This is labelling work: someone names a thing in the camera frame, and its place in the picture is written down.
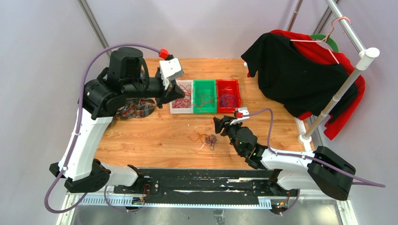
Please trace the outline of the green hanger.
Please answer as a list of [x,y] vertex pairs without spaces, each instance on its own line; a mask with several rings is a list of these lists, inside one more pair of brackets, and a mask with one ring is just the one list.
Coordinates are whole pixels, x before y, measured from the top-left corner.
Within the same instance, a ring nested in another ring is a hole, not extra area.
[[[324,34],[310,35],[310,38],[313,40],[323,40],[325,37],[326,37],[326,35],[324,35]],[[332,38],[328,37],[326,39],[326,44],[332,49],[332,51],[337,52],[337,53],[339,52],[339,48],[338,48],[336,42]]]

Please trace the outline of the red plastic bin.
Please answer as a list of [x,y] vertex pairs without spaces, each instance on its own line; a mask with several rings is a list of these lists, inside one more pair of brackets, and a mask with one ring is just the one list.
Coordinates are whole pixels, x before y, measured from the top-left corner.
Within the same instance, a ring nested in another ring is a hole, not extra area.
[[238,80],[217,79],[217,112],[233,113],[241,106],[241,96]]

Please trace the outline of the plaid flannel shirt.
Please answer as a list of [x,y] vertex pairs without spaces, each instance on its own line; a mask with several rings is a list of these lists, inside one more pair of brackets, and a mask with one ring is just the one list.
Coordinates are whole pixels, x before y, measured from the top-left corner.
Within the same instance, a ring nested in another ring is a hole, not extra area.
[[116,111],[112,122],[147,117],[154,112],[156,107],[157,105],[152,98],[129,98],[125,106]]

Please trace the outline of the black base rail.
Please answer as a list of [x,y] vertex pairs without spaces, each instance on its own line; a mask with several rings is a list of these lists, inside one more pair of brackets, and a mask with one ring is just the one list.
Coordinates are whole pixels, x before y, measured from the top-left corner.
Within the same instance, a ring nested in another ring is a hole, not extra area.
[[147,203],[255,205],[259,198],[292,202],[297,190],[283,190],[269,179],[272,171],[141,168],[141,187],[116,186],[116,194],[146,197]]

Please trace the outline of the white plastic bin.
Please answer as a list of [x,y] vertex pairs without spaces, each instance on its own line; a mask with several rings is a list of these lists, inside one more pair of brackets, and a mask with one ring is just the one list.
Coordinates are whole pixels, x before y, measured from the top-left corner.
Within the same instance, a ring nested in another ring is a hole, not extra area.
[[177,85],[184,92],[184,97],[169,103],[171,114],[193,114],[193,80],[177,80]]

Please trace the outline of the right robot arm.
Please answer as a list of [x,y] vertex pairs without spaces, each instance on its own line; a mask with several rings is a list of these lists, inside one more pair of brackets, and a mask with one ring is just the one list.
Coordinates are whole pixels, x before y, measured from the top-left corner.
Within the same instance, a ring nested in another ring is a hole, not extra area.
[[258,138],[234,117],[213,118],[215,133],[229,138],[240,157],[253,169],[272,171],[268,189],[274,195],[286,190],[320,190],[339,200],[348,199],[356,169],[325,146],[315,151],[293,152],[270,149],[258,143]]

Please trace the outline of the green plastic bin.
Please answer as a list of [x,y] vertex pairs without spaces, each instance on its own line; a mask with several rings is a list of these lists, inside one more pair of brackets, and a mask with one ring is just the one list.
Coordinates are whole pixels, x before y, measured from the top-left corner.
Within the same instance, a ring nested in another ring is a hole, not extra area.
[[217,112],[217,93],[215,80],[193,81],[193,113]]

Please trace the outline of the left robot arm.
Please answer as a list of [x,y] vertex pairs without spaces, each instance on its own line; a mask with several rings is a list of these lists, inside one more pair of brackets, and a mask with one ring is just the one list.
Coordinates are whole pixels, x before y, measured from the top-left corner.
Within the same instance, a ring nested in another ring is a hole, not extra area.
[[166,50],[158,51],[159,66],[154,77],[140,49],[123,46],[112,51],[108,67],[96,79],[83,81],[75,132],[61,161],[50,172],[64,178],[71,193],[97,192],[105,186],[125,186],[131,193],[143,190],[144,175],[132,165],[114,166],[95,158],[98,145],[117,111],[129,99],[153,98],[158,108],[184,92],[176,79],[184,72],[180,61]]

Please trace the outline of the black shirt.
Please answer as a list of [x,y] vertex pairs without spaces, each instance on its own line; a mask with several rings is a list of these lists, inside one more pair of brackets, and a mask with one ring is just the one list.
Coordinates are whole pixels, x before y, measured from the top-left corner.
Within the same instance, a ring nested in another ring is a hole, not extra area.
[[257,77],[263,95],[284,105],[294,117],[318,116],[353,72],[350,60],[342,53],[311,40],[309,35],[285,30],[262,34],[243,54],[248,76]]

